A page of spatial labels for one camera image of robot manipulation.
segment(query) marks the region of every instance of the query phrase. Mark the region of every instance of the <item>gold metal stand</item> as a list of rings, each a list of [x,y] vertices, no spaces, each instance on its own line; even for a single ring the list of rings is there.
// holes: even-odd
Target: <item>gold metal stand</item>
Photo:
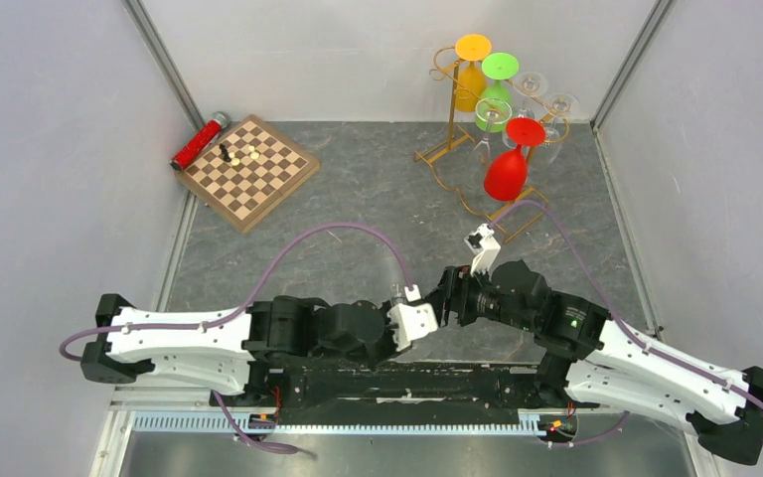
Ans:
[[[473,138],[462,126],[455,124],[455,93],[460,89],[463,91],[466,91],[469,94],[472,94],[473,97],[477,97],[478,94],[475,94],[472,90],[464,86],[458,81],[458,73],[460,72],[460,66],[461,63],[463,63],[463,60],[460,58],[456,59],[453,63],[449,64],[446,67],[440,67],[440,65],[437,63],[437,57],[440,56],[441,53],[448,51],[448,50],[454,50],[455,47],[445,47],[441,48],[437,51],[437,53],[434,54],[434,68],[432,68],[429,73],[432,75],[432,78],[437,81],[444,80],[446,78],[449,78],[452,80],[452,100],[451,105],[449,106],[449,129],[448,133],[446,134],[446,139],[441,142],[440,144],[437,144],[436,146],[432,147],[431,149],[428,149],[427,151],[419,152],[416,151],[413,153],[413,160],[416,161],[422,161],[425,164],[428,165],[428,167],[431,169],[431,173],[434,174],[434,179],[437,180],[437,184],[440,185],[440,187],[443,188],[443,190],[457,194],[458,198],[460,199],[461,205],[463,205],[464,209],[466,209],[467,212],[474,216],[482,217],[488,221],[492,221],[496,217],[499,216],[500,213],[502,213],[504,210],[506,210],[508,207],[510,207],[513,203],[516,201],[520,201],[525,198],[529,198],[530,195],[535,195],[539,197],[539,200],[544,204],[548,205],[548,198],[539,190],[537,190],[533,186],[525,186],[522,189],[522,192],[519,194],[518,197],[516,197],[513,201],[510,201],[506,204],[504,204],[500,209],[498,209],[496,212],[492,214],[488,214],[485,212],[479,212],[473,209],[469,203],[467,203],[466,198],[463,195],[463,192],[460,190],[460,188],[457,187],[449,187],[446,185],[441,179],[440,176],[437,174],[437,170],[434,168],[434,163],[437,162],[441,157],[445,156],[446,154],[452,152],[456,147],[463,144],[467,140],[469,140],[471,143],[475,144],[475,138]],[[507,82],[513,85],[516,89],[519,89],[516,87],[516,85],[509,79],[507,79]],[[562,141],[563,139],[568,136],[569,131],[569,122],[566,120],[565,117],[563,117],[562,114],[560,114],[558,111],[554,110],[549,104],[545,104],[541,99],[534,96],[529,96],[534,101],[538,102],[542,107],[545,108],[546,114],[545,117],[543,117],[539,123],[545,124],[548,121],[551,121],[554,117],[557,117],[563,121],[565,124],[565,133],[558,137],[557,139],[554,139],[553,141],[545,141],[548,144],[553,144]],[[528,155],[528,161],[531,161],[531,157],[533,155]],[[534,222],[539,220],[544,215],[543,212],[540,212],[536,216],[534,216],[533,219],[529,220],[527,223],[525,223],[523,226],[518,228],[517,230],[513,232],[507,231],[501,224],[496,224],[496,229],[502,232],[503,238],[502,243],[508,243],[512,239],[514,239],[517,235],[519,235],[522,231],[530,227]]]

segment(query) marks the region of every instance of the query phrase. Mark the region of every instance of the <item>marble floor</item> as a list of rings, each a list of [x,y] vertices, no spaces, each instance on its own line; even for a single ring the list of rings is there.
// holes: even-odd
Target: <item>marble floor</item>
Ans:
[[[240,303],[270,260],[301,232],[329,222],[360,222],[390,237],[401,249],[416,283],[432,289],[444,266],[468,263],[463,237],[483,222],[435,182],[430,169],[413,162],[414,150],[441,142],[442,123],[284,122],[274,125],[315,154],[320,171],[266,216],[239,234],[214,211],[198,204],[171,291],[169,311],[228,308]],[[494,134],[494,154],[507,148]],[[472,145],[437,163],[441,178],[461,187],[487,212],[499,204],[480,191],[480,168]],[[570,231],[585,260],[635,326],[645,328],[639,296],[616,224],[592,131],[575,124],[557,160],[532,172],[530,184]],[[534,215],[514,212],[508,228]],[[556,228],[543,218],[504,245],[499,262],[523,258],[552,288],[600,302]],[[291,251],[259,294],[319,296],[330,303],[389,298],[398,281],[386,248],[370,236],[337,230],[312,236]],[[536,362],[541,350],[530,337],[479,320],[450,326],[420,340],[402,360]]]

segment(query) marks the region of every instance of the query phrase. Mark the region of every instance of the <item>metal frame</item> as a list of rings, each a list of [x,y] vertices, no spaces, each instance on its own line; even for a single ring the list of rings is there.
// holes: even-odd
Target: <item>metal frame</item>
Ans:
[[[618,97],[621,95],[625,84],[627,84],[627,81],[633,74],[633,69],[636,67],[636,64],[639,62],[639,60],[642,59],[642,56],[645,55],[645,51],[648,49],[648,45],[651,43],[651,41],[654,39],[654,35],[660,29],[660,25],[665,19],[666,14],[669,12],[673,3],[674,0],[657,0],[657,3],[655,3],[654,7],[651,9],[651,13],[645,20],[645,24],[642,25],[642,29],[639,30],[639,35],[636,37],[636,40],[634,40],[633,45],[630,47],[630,50],[627,53],[627,57],[621,64],[621,68],[619,68],[616,77],[613,79],[609,89],[607,89],[607,92],[604,94],[604,99],[601,101],[601,105],[598,106],[598,110],[595,111],[595,115],[592,116],[592,120],[590,122],[592,124],[592,130],[596,133],[596,135],[598,129],[607,119],[610,111],[612,111],[613,106],[615,105],[616,100],[618,100]]]
[[[91,477],[118,477],[124,465],[134,421],[135,415],[130,411],[113,410],[107,413],[103,433],[89,470]]]
[[[539,430],[539,414],[517,411],[517,424],[417,424],[417,425],[279,425],[255,426],[259,412],[250,410],[232,413],[242,431],[263,434],[316,434],[316,435],[519,435],[544,436]],[[144,410],[136,415],[133,430],[137,432],[197,432],[232,434],[224,413],[219,410],[205,412],[178,412]]]
[[[180,101],[180,105],[183,106],[183,110],[189,117],[189,120],[194,124],[195,129],[200,129],[206,125],[206,121],[200,114],[200,111],[192,98],[189,89],[186,87],[183,77],[177,70],[174,61],[171,60],[171,55],[168,54],[168,49],[165,48],[165,44],[162,42],[162,38],[159,36],[159,32],[156,31],[156,27],[153,25],[153,21],[150,19],[147,10],[142,4],[141,0],[121,0],[124,4],[124,8],[130,17],[133,19],[133,23],[139,30],[139,33],[144,39],[145,45],[153,55],[156,64],[159,66],[159,70],[168,81],[168,86],[171,87],[171,91],[177,96],[177,100]]]
[[[697,477],[723,477],[719,460],[697,442],[697,436],[685,434],[686,452],[691,457],[694,474]]]
[[[624,243],[624,251],[627,254],[627,263],[630,265],[633,280],[636,283],[636,289],[639,292],[639,302],[642,305],[642,312],[645,315],[645,323],[648,326],[648,330],[654,331],[658,340],[664,341],[662,327],[659,326],[657,321],[657,308],[653,305],[648,287],[645,285],[645,276],[642,272],[642,267],[640,266],[639,256],[636,254],[636,248],[634,247],[636,241],[633,238],[633,231],[628,225],[627,218],[624,214],[624,208],[622,207],[622,201],[620,199],[621,194],[613,181],[612,173],[610,172],[610,167],[607,163],[607,156],[601,147],[600,134],[596,133],[594,136],[598,159],[601,161],[601,168],[604,171],[604,181],[607,183],[607,190],[610,193],[610,202],[613,203],[616,224],[618,224],[621,241]]]

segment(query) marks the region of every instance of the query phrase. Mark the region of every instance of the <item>red cylinder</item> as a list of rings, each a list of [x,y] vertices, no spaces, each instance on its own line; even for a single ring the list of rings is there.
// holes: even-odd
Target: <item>red cylinder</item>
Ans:
[[[171,160],[171,167],[176,171],[184,171],[197,159],[198,154],[209,144],[221,129],[227,127],[229,119],[220,112],[212,115],[212,119],[203,126],[203,129],[195,134],[195,137],[180,149],[180,152]]]

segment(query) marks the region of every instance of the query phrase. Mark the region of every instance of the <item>chessboard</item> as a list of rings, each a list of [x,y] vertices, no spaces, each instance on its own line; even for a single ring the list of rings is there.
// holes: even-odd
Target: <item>chessboard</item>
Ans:
[[[227,149],[230,161],[221,146]],[[320,161],[255,115],[206,147],[177,178],[240,232],[320,169]]]

